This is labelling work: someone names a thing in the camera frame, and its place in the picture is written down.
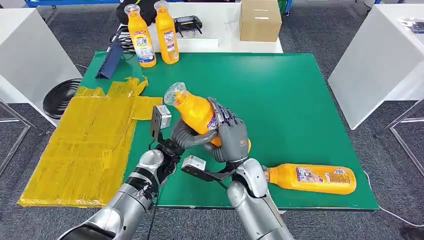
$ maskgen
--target green table surface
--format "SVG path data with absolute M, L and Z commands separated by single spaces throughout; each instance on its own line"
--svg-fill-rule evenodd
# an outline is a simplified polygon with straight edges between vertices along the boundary
M 142 96 L 165 94 L 175 82 L 184 82 L 198 96 L 214 97 L 247 124 L 252 147 L 249 156 L 262 165 L 283 163 L 344 166 L 353 170 L 357 187 L 347 195 L 282 189 L 269 184 L 279 209 L 377 210 L 378 204 L 349 141 L 327 86 L 312 54 L 274 53 L 181 53 L 179 62 L 165 64 L 159 54 L 157 64 L 141 68 L 135 57 L 124 54 L 113 77 L 96 79 L 106 56 L 97 52 L 81 82 L 88 88 L 102 87 L 107 93 L 112 81 L 147 76 Z M 180 114 L 173 106 L 171 126 Z M 150 121 L 138 121 L 124 178 L 148 149 Z M 169 136 L 166 129 L 164 136 Z M 219 171 L 201 147 L 185 151 L 183 159 L 195 155 L 206 160 L 206 168 Z M 230 207 L 226 191 L 216 182 L 205 182 L 180 170 L 162 187 L 160 206 Z

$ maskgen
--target white table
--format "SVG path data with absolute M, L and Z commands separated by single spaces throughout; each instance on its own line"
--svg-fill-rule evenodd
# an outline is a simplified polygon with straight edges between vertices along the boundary
M 0 9 L 0 99 L 29 103 L 43 111 L 43 99 L 57 84 L 81 78 L 35 8 Z
M 182 53 L 283 53 L 280 40 L 275 42 L 240 41 L 240 2 L 170 2 L 172 18 L 195 15 L 203 24 L 203 34 L 181 38 L 177 34 L 178 49 Z M 153 48 L 160 52 L 156 25 L 148 27 Z
M 398 23 L 424 4 L 374 5 L 328 83 L 352 130 L 384 101 L 424 98 L 424 40 Z

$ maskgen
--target yellow tape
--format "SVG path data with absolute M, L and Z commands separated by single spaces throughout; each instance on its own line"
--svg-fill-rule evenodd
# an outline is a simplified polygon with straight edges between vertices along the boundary
M 137 120 L 150 119 L 161 97 L 138 96 L 147 79 L 127 77 L 79 87 L 40 157 L 18 204 L 102 207 L 122 184 Z

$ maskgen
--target gray carpet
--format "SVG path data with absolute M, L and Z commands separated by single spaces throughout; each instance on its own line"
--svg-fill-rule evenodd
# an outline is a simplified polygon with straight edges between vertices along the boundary
M 88 65 L 96 50 L 105 50 L 118 26 L 114 5 L 39 7 L 48 26 L 75 64 Z M 325 79 L 365 18 L 363 3 L 296 0 L 290 17 L 283 19 L 280 33 L 287 53 L 313 53 Z M 412 102 L 385 102 L 357 130 L 346 128 L 363 168 L 369 173 L 375 196 L 383 207 L 414 223 L 424 222 L 424 177 L 416 170 L 390 134 L 373 133 L 406 110 Z M 51 131 L 47 121 L 27 104 L 13 107 Z M 0 125 L 0 156 L 19 134 L 19 124 Z M 420 159 L 424 159 L 422 125 L 401 125 Z M 55 239 L 68 228 L 84 221 L 96 209 L 71 207 L 21 207 L 15 202 L 26 186 L 49 134 L 31 130 L 0 178 L 0 239 Z M 141 222 L 134 239 L 146 239 L 151 214 Z M 282 215 L 296 239 L 359 240 L 402 239 L 406 225 L 382 212 L 289 211 Z M 159 209 L 151 239 L 246 239 L 233 210 Z

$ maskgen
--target orange bottle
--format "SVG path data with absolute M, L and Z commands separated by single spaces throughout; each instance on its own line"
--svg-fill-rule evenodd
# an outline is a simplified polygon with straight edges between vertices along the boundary
M 129 4 L 125 7 L 128 15 L 128 30 L 134 45 L 138 62 L 143 68 L 156 65 L 155 51 L 150 38 L 148 26 L 140 15 L 140 7 L 137 4 Z
M 217 128 L 214 108 L 203 97 L 195 96 L 186 89 L 183 82 L 174 83 L 166 91 L 163 101 L 173 105 L 181 114 L 181 119 L 199 134 L 205 134 L 209 130 Z M 221 146 L 221 139 L 216 136 L 210 141 L 215 146 Z M 248 149 L 251 149 L 251 141 L 248 141 Z
M 174 64 L 180 59 L 174 20 L 168 12 L 168 3 L 160 0 L 154 3 L 156 9 L 156 30 L 160 54 L 167 64 Z
M 284 189 L 345 195 L 357 187 L 354 172 L 344 166 L 284 163 L 262 168 L 268 182 Z

